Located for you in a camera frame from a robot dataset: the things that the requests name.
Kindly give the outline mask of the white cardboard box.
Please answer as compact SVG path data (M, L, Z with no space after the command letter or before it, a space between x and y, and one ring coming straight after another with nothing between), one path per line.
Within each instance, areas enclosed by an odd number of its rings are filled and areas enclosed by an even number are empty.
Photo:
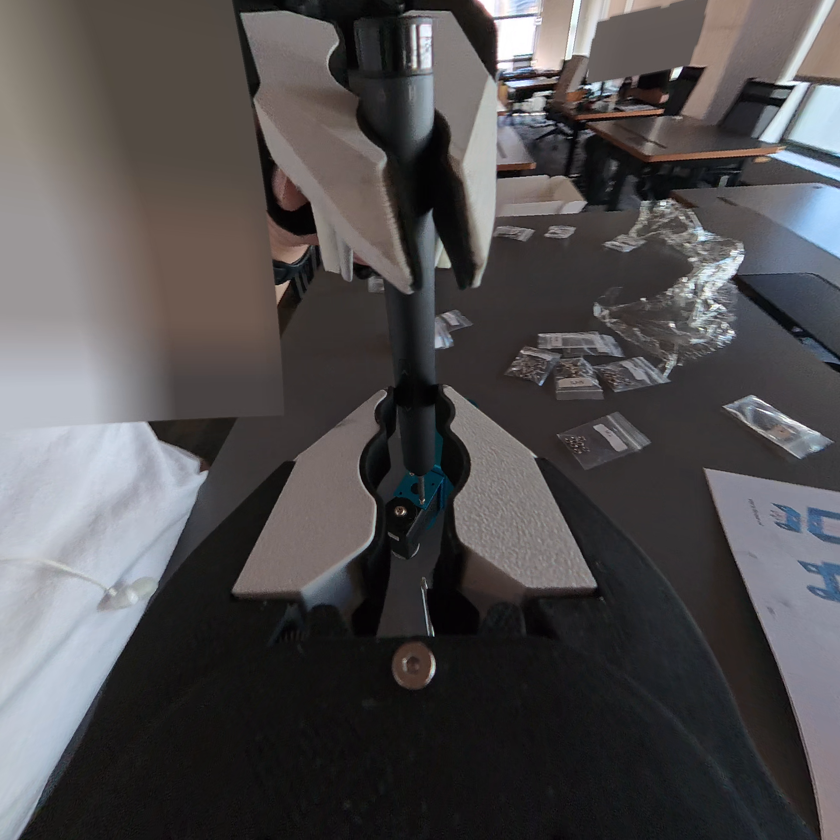
M531 175L497 181L496 217L577 214L586 205L574 183L562 175Z

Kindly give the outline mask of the person's white shirt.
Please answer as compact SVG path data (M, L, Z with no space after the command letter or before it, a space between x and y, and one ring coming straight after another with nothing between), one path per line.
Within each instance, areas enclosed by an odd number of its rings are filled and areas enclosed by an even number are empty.
M206 478L147 423L2 433L1 836L18 838L141 619Z

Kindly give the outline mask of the black wrist band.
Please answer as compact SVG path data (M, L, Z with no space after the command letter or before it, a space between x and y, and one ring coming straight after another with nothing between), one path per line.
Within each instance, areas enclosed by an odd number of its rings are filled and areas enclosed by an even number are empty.
M317 268L322 261L320 248L312 246L307 253L297 261L288 263L280 260L272 260L272 269L276 287L286 287L288 291L302 298L312 283Z

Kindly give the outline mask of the crumpled clear plastic wrap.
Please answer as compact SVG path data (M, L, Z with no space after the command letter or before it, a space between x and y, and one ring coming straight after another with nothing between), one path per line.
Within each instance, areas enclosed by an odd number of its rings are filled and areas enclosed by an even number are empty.
M604 243L629 254L658 239L689 263L687 273L653 297L618 303L621 288L593 304L595 319L659 361L668 375L677 366L727 347L736 337L742 242L713 234L694 210L673 198L643 201L628 233Z

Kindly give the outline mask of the wood-edged dark desk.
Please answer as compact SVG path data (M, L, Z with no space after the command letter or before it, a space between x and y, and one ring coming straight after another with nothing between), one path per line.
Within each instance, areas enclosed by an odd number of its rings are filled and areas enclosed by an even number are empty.
M735 186L748 161L784 148L688 117L622 118L589 126L597 142L586 150L585 195L589 204L605 204L609 211L617 209L628 176L636 179L642 200L660 200L696 187L707 174L726 176Z

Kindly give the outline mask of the black office chair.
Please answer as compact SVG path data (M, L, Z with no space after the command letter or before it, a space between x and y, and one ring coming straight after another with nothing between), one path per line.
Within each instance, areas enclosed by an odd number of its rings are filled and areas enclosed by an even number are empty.
M795 85L747 79L717 126L724 132L759 140L794 89Z

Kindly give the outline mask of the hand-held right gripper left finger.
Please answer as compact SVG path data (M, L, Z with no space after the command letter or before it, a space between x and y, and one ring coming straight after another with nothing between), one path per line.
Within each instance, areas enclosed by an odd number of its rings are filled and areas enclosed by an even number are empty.
M333 606L354 631L378 629L391 568L378 489L395 425L392 389L378 391L299 454L234 597Z

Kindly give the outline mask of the person's left hand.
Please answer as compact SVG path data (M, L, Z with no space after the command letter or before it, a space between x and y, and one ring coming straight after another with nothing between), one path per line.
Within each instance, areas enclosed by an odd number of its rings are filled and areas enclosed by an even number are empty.
M273 260L293 264L319 243L309 200L297 185L271 162L267 181L267 227Z

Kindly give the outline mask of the beige office chair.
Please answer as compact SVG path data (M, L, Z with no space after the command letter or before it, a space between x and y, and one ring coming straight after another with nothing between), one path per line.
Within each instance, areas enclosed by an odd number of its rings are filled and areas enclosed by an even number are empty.
M554 104L562 106L583 99L583 83L588 64L588 56L577 54L564 62L553 93Z

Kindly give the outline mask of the dark grey electric screwdriver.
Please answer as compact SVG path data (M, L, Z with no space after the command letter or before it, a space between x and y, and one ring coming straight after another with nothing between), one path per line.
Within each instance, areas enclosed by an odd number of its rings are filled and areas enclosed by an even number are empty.
M424 165L434 133L433 26L403 5L353 23L359 121L385 154L400 275L385 293L395 404L406 470L435 465L437 375L434 347L436 233Z

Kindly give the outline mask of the adjoining dark desk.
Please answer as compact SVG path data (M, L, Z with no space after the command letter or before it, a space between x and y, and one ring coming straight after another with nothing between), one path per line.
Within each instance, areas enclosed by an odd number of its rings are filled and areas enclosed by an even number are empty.
M742 275L814 274L839 284L839 190L817 183L673 191L704 228L744 246Z

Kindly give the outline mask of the clear bag with dark part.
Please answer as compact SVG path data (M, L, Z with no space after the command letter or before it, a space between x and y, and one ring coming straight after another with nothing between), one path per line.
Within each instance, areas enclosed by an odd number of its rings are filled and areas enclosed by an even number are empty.
M794 459L816 455L834 443L831 438L794 420L756 395L730 402L722 410Z

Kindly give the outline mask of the small wood-edged desk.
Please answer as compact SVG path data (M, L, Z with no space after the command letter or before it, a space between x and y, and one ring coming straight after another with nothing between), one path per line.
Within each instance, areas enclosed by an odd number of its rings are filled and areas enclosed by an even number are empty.
M519 133L510 125L497 126L497 177L533 175L536 167Z

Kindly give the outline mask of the group of small screw bags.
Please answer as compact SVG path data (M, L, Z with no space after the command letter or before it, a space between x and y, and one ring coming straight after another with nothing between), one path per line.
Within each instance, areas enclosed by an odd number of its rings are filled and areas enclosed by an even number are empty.
M510 225L498 226L493 235L526 243L534 229ZM610 249L627 253L642 240L622 235L609 243ZM359 268L369 292L383 292L384 279L373 269ZM460 310L439 313L434 320L434 347L447 350L454 345L452 333L473 326ZM554 376L554 394L563 400L600 400L603 386L612 392L639 390L669 382L667 374L642 357L626 357L613 336L598 332L540 333L534 345L523 346L505 371L505 375L542 386ZM614 361L593 364L591 358L608 356Z

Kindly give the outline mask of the blue bracket with black motor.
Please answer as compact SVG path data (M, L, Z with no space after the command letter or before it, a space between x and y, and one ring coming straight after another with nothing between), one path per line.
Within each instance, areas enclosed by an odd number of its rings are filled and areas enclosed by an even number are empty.
M399 558L413 558L427 530L444 512L453 489L440 464L425 476L406 471L385 505L385 531L392 552Z

